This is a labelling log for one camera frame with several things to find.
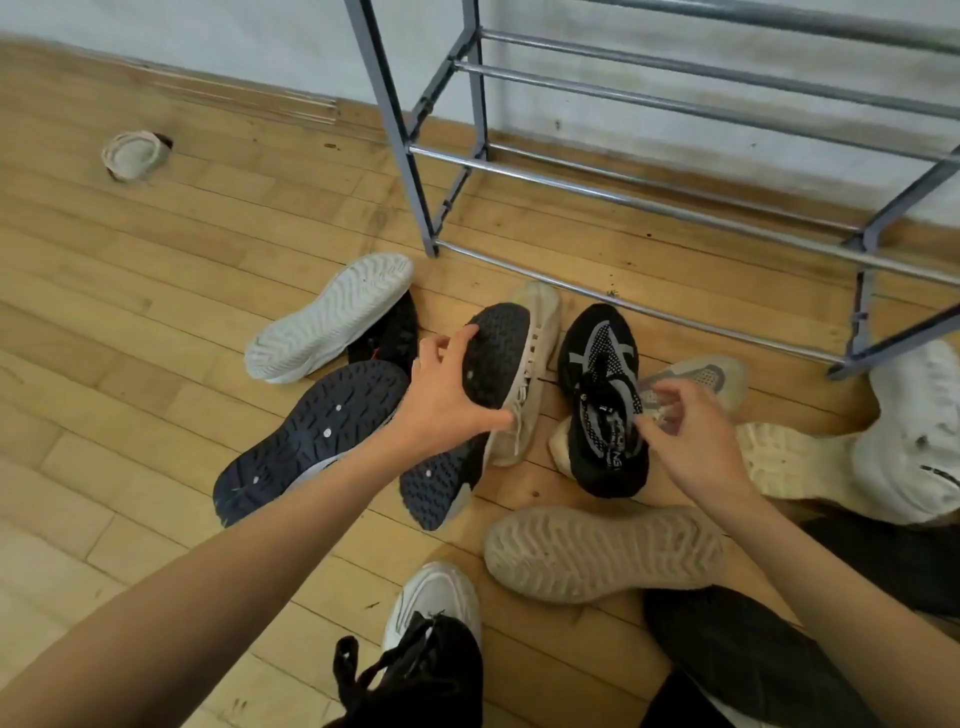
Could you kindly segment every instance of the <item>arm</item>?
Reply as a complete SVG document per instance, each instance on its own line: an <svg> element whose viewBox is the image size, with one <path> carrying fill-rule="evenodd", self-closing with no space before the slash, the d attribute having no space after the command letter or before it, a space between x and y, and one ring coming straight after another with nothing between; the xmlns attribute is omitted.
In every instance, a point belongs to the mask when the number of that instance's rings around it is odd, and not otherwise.
<svg viewBox="0 0 960 728"><path fill-rule="evenodd" d="M884 723L947 728L960 714L960 644L864 579L764 499L716 397L684 380L657 387L676 434L640 418L677 485L756 561Z"/></svg>
<svg viewBox="0 0 960 728"><path fill-rule="evenodd" d="M424 339L388 425L71 629L0 692L0 725L180 725L384 486L426 457L511 425L509 412L464 394L463 357L476 331Z"/></svg>

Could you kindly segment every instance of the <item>forearm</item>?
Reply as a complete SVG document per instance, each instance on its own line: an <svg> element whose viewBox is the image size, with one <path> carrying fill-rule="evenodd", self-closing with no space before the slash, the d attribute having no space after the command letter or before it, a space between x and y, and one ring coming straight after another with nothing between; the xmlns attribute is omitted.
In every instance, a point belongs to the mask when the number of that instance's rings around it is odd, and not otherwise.
<svg viewBox="0 0 960 728"><path fill-rule="evenodd" d="M875 587L761 497L709 514L770 578L804 627L892 726L955 725L960 645Z"/></svg>
<svg viewBox="0 0 960 728"><path fill-rule="evenodd" d="M416 457L402 433L385 427L131 587L0 692L0 724L179 724Z"/></svg>

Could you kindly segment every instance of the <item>black shoelace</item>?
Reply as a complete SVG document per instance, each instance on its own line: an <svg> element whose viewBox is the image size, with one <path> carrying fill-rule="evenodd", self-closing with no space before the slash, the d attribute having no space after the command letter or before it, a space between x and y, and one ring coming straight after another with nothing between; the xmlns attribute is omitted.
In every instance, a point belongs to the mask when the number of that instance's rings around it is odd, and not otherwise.
<svg viewBox="0 0 960 728"><path fill-rule="evenodd" d="M611 384L607 376L607 363L606 354L597 354L593 366L577 380L577 389L581 399L599 415L597 422L600 424L600 437L606 444L607 464L618 468L623 464L621 457L634 449L632 443L627 441L627 422L632 413L627 412L620 392ZM636 436L633 430L631 439Z"/></svg>
<svg viewBox="0 0 960 728"><path fill-rule="evenodd" d="M424 698L450 697L460 692L456 681L433 676L442 638L438 630L432 629L435 624L435 619L425 619L420 612L415 612L400 643L380 655L376 663L360 673L359 679L356 676L359 651L356 638L344 637L337 642L333 675L337 680L340 702L347 710L347 721L369 707L375 694L384 702L401 698L404 704L410 701L411 707L415 707ZM380 685L371 691L373 678L383 669L387 673Z"/></svg>

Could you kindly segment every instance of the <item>black sneaker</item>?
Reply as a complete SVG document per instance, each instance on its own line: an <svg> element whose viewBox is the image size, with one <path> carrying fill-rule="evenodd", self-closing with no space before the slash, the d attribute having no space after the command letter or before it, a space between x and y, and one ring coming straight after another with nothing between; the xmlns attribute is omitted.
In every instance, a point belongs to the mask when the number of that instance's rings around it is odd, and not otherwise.
<svg viewBox="0 0 960 728"><path fill-rule="evenodd" d="M471 400L491 409L514 406L519 400L529 384L524 365L530 321L530 311L517 303L497 303L470 319L480 327L464 356L464 391ZM484 432L400 476L403 504L422 528L440 528L467 505L490 460L493 442Z"/></svg>
<svg viewBox="0 0 960 728"><path fill-rule="evenodd" d="M643 411L638 363L630 327L606 303L580 314L560 347L560 388L573 411L570 470L594 496L630 497L647 480L649 451L634 426Z"/></svg>
<svg viewBox="0 0 960 728"><path fill-rule="evenodd" d="M240 455L213 486L213 507L233 525L332 465L384 425L410 385L387 361L347 364L308 389L272 435Z"/></svg>
<svg viewBox="0 0 960 728"><path fill-rule="evenodd" d="M389 361L410 376L414 359L417 358L419 340L417 307L410 291L407 291L394 303L393 308L347 346L347 357L351 364L371 359Z"/></svg>

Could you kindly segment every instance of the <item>shoe rack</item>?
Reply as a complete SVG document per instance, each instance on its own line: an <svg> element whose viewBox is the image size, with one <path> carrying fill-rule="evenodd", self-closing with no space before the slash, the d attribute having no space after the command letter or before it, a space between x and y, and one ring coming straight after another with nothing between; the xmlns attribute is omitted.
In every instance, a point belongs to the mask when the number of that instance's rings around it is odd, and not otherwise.
<svg viewBox="0 0 960 728"><path fill-rule="evenodd" d="M899 96L887 96L832 85L822 85L807 81L787 79L777 76L749 73L728 68L703 65L700 63L679 61L638 53L610 50L578 43L561 42L543 37L522 36L514 33L485 28L480 23L478 0L462 0L464 29L453 42L450 52L444 58L440 68L427 84L416 105L404 114L396 96L390 65L384 51L383 42L373 13L372 0L345 0L350 22L356 34L364 64L370 75L373 91L383 118L383 126L396 157L407 201L420 228L420 237L427 254L436 256L441 249L455 251L462 255L483 260L500 268L505 268L533 279L542 280L574 293L590 296L599 301L621 306L638 313L663 319L681 326L728 336L781 352L823 361L828 365L826 374L832 379L842 379L855 375L869 367L885 361L899 353L908 352L932 339L940 338L960 328L960 304L947 308L918 324L906 328L882 341L872 343L869 332L871 301L874 296L876 271L933 281L949 286L960 287L960 278L917 265L911 265L890 257L878 255L882 232L893 222L901 218L913 205L918 203L941 184L949 180L960 169L960 147L947 154L935 154L907 148L900 145L872 142L863 138L844 137L823 130L814 130L789 121L765 118L740 111L722 109L706 104L677 101L632 91L617 90L600 85L582 84L563 79L526 73L520 70L497 68L483 63L484 41L512 43L515 45L542 50L556 51L575 56L617 61L625 64L657 68L701 77L719 79L745 85L773 88L781 91L835 99L879 109L894 109L909 113L960 121L960 108L917 101ZM801 11L781 6L767 5L741 0L584 0L602 2L606 5L625 6L641 11L667 12L679 15L702 17L717 22L737 23L763 28L773 28L812 36L842 38L850 42L874 43L898 46L927 53L960 56L960 40L945 34L940 29L924 26L878 21L870 18L840 15L830 12ZM447 83L456 73L466 73L470 81L470 97L473 121L476 129L476 143L469 156L450 154L431 149L418 143L423 121L433 110L437 99L443 93ZM680 114L688 114L714 121L763 129L782 134L800 136L830 144L853 147L870 152L881 152L902 158L918 159L929 162L929 169L904 189L887 205L874 214L862 226L814 219L792 211L771 206L708 194L676 184L667 184L632 177L611 170L592 167L573 161L554 158L513 146L491 142L488 137L487 105L484 79L495 78L518 84L553 88L584 96L609 99L647 107L664 109ZM627 195L618 191L570 182L560 178L531 172L509 164L490 161L490 152L497 151L503 156L535 159L564 169L588 172L599 179L632 182L646 187L658 187L681 192L691 199L708 200L721 203L734 209L746 209L763 212L765 215L811 223L819 228L837 234L839 245L818 242L781 231L766 230L747 225L733 219L705 214L684 207L666 205L637 195ZM423 195L417 158L439 159L461 167L461 172L450 187L440 209L431 214ZM444 219L452 209L457 195L463 188L473 170L482 170L494 174L506 175L519 180L565 190L590 198L635 207L637 209L668 215L686 222L710 226L724 231L733 231L767 240L772 244L800 248L819 255L841 258L857 266L855 290L850 316L851 335L846 352L843 355L825 352L808 347L795 346L782 341L761 338L731 328L720 328L703 322L675 316L664 311L624 301L606 293L578 285L574 280L560 280L537 271L522 268L508 261L484 255L444 241L440 235Z"/></svg>

